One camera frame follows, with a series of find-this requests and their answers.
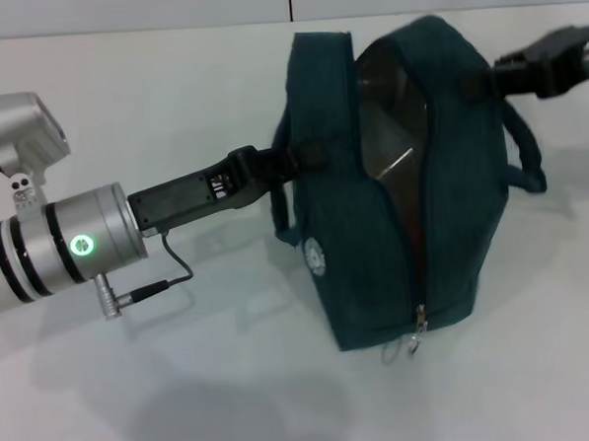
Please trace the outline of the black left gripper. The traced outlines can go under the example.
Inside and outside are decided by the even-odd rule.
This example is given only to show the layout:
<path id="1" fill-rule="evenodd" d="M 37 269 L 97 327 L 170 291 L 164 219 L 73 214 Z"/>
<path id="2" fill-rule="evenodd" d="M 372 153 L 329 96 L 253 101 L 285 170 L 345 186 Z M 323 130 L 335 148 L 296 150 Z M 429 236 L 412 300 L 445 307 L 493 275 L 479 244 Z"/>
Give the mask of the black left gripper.
<path id="1" fill-rule="evenodd" d="M 150 237 L 249 206 L 272 184 L 291 182 L 327 164 L 326 150 L 318 142 L 266 150 L 244 147 L 196 173 L 132 193 L 127 201 L 140 233 Z"/>

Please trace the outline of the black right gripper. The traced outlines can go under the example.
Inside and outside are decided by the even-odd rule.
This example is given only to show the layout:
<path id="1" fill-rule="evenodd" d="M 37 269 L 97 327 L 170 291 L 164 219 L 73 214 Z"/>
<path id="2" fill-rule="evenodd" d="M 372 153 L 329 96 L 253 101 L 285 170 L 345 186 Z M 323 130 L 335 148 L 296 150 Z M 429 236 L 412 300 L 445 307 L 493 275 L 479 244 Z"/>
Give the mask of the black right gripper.
<path id="1" fill-rule="evenodd" d="M 555 98 L 589 81 L 589 26 L 554 30 L 491 67 L 461 77 L 467 99 L 534 94 Z"/>

